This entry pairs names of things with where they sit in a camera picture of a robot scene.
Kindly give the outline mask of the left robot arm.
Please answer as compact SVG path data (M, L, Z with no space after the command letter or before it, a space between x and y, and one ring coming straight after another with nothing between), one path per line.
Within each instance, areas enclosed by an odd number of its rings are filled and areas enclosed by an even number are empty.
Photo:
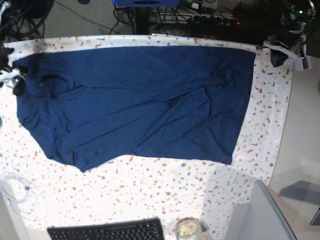
M286 7L280 18L283 30L270 36L263 45L270 49L270 61L276 67L282 66L287 59L292 59L297 71L311 68L310 56L307 54L307 24L311 23L317 9L311 0L284 0Z

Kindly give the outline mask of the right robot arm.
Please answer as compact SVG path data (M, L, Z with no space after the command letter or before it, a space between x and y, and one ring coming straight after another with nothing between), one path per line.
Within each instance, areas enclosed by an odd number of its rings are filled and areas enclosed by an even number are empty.
M2 0L0 2L0 86L7 86L20 97L25 91L27 70L9 64L14 52L5 40L43 39L45 21L53 7L53 0Z

